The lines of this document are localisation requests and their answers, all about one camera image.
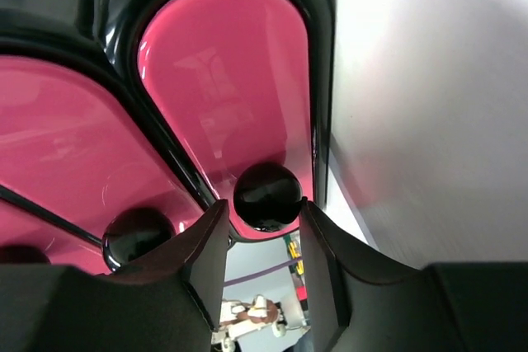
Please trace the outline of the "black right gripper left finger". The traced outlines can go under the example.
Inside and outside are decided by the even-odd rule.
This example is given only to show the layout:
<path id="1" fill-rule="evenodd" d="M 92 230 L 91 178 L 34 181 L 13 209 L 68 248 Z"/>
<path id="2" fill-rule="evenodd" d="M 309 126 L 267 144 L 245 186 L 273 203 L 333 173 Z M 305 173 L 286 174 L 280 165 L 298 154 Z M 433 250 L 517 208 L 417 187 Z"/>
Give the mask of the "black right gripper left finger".
<path id="1" fill-rule="evenodd" d="M 1 250 L 4 351 L 207 351 L 219 328 L 229 206 L 109 275 Z"/>

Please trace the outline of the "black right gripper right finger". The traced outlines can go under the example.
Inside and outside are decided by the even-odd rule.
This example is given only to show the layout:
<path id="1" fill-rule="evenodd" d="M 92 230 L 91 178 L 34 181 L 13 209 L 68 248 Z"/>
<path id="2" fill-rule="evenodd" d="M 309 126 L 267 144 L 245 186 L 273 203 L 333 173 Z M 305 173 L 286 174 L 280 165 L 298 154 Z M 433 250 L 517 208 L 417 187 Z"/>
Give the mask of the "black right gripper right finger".
<path id="1" fill-rule="evenodd" d="M 524 262 L 415 270 L 340 229 L 313 202 L 299 213 L 317 351 L 524 351 Z"/>

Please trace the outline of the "pink drawer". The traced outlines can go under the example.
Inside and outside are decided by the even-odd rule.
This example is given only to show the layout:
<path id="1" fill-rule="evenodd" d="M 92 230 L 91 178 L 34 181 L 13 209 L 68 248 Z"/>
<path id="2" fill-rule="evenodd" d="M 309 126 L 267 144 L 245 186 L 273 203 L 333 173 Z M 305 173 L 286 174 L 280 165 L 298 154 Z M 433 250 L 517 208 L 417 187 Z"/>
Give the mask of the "pink drawer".
<path id="1" fill-rule="evenodd" d="M 21 56 L 1 58 L 1 184 L 95 237 L 135 207 L 177 232 L 202 214 L 106 89 Z"/>
<path id="2" fill-rule="evenodd" d="M 101 249 L 22 209 L 1 201 L 1 246 L 32 246 L 54 265 L 74 265 L 90 274 L 109 274 Z"/>
<path id="3" fill-rule="evenodd" d="M 309 52 L 289 0 L 170 0 L 139 40 L 140 80 L 214 195 L 275 162 L 313 192 Z"/>

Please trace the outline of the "pink bottom drawer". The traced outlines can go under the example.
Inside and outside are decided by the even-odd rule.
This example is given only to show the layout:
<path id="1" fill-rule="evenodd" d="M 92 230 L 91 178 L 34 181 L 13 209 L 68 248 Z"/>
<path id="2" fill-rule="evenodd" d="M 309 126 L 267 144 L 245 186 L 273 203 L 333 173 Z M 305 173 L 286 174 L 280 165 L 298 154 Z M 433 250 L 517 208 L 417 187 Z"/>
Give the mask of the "pink bottom drawer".
<path id="1" fill-rule="evenodd" d="M 1 246 L 32 246 L 54 265 L 74 265 L 90 274 L 109 274 L 101 249 L 22 209 L 1 201 Z"/>

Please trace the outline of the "pink top drawer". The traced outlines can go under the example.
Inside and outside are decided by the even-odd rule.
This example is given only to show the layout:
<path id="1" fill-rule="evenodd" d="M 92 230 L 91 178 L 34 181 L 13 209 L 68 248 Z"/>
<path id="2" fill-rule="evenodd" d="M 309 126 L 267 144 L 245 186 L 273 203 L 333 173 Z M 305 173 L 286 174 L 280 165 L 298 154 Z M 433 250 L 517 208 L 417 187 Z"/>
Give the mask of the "pink top drawer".
<path id="1" fill-rule="evenodd" d="M 275 162 L 313 192 L 309 52 L 289 0 L 170 0 L 139 40 L 140 80 L 214 195 Z"/>

